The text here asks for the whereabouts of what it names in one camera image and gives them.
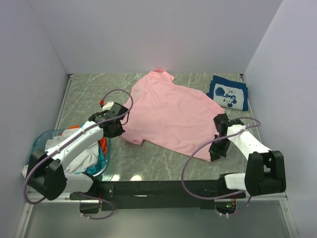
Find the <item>pink t shirt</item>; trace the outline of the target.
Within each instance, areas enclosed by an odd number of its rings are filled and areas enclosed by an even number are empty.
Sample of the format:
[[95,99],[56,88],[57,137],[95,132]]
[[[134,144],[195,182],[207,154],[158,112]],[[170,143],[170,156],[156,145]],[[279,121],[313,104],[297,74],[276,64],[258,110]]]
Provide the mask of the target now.
[[174,84],[165,70],[150,71],[132,87],[125,107],[131,107],[122,138],[143,141],[190,156],[214,139],[213,119],[224,109],[200,90]]

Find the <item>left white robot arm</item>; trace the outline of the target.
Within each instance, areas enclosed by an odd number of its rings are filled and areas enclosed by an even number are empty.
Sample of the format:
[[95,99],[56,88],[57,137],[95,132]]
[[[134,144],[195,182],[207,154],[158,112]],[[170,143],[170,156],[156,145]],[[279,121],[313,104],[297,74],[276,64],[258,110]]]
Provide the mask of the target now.
[[54,200],[63,192],[81,192],[87,199],[98,196],[99,187],[85,173],[65,173],[68,165],[90,145],[104,137],[124,133],[121,120],[130,110],[119,103],[91,115],[74,134],[43,152],[35,150],[30,157],[24,187],[31,187],[44,198]]

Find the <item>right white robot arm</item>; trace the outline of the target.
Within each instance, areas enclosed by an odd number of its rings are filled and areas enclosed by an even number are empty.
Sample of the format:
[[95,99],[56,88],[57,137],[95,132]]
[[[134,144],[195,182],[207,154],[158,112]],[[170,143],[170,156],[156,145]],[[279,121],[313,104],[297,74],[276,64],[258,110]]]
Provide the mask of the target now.
[[214,141],[209,153],[211,161],[226,157],[230,144],[235,145],[247,160],[244,173],[221,175],[223,182],[217,186],[221,197],[230,197],[235,190],[248,192],[251,196],[282,193],[286,190],[286,175],[283,154],[273,151],[258,141],[241,118],[229,119],[219,114],[214,119],[218,134],[222,138]]

